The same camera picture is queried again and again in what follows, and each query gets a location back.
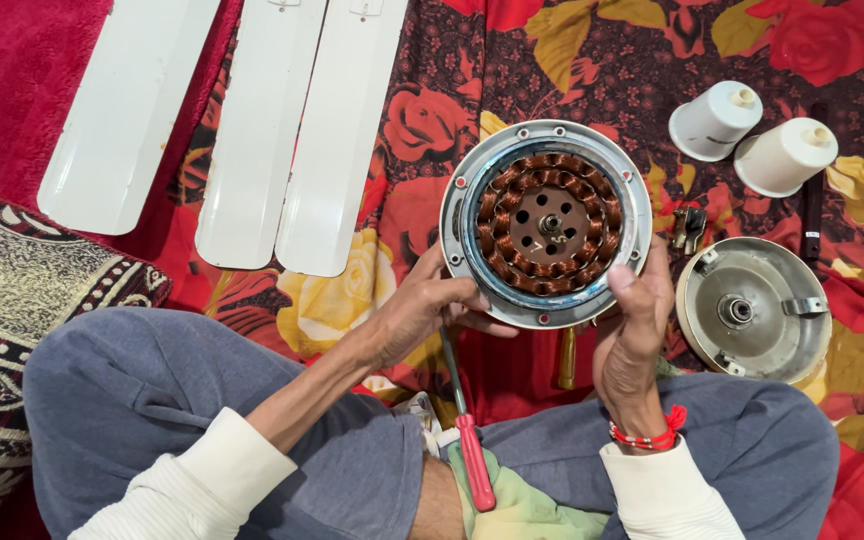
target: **white sleeve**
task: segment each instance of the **white sleeve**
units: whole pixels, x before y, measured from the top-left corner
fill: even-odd
[[[612,442],[599,456],[631,540],[745,538],[725,500],[702,478],[685,437],[651,455],[626,455]]]
[[[128,483],[122,500],[69,539],[232,540],[253,508],[296,469],[244,418],[223,408],[184,454],[160,456]]]

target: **yellow screwdriver handle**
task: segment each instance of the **yellow screwdriver handle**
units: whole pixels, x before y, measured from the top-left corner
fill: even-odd
[[[569,326],[562,332],[558,357],[558,387],[571,390],[575,388],[575,326]]]

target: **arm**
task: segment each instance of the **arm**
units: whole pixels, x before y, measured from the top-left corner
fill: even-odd
[[[620,432],[660,436],[666,432],[666,417],[656,386],[656,357],[675,305],[665,241],[653,237],[641,277],[616,266],[607,278],[623,316],[598,325],[595,387]],[[599,455],[631,540],[744,538],[725,501],[696,467],[684,437],[666,449],[612,442]]]
[[[74,540],[232,539],[252,509],[296,469],[286,454],[352,387],[401,362],[441,325],[460,323],[494,336],[518,331],[481,315],[488,301],[471,278],[442,278],[442,249],[424,254],[401,287],[294,380],[245,418],[225,408],[178,457],[165,454],[128,485]]]

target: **patterned cushion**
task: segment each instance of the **patterned cushion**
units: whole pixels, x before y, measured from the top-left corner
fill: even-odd
[[[0,201],[0,506],[31,463],[21,389],[30,351],[72,317],[157,307],[171,289],[158,268]]]

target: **gray sweatpants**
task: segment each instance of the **gray sweatpants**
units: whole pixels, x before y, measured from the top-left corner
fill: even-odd
[[[181,454],[230,407],[249,413],[304,368],[201,315],[115,307],[48,335],[24,394],[35,497],[65,538],[122,498],[165,453]],[[659,386],[688,408],[682,433],[705,479],[749,538],[815,538],[832,496],[838,444],[798,390],[725,374]],[[598,400],[482,428],[500,464],[561,505],[616,510],[599,449]],[[251,513],[240,538],[403,540],[422,482],[418,421],[377,399],[340,399],[289,452],[299,466]],[[618,517],[603,538],[625,538]]]

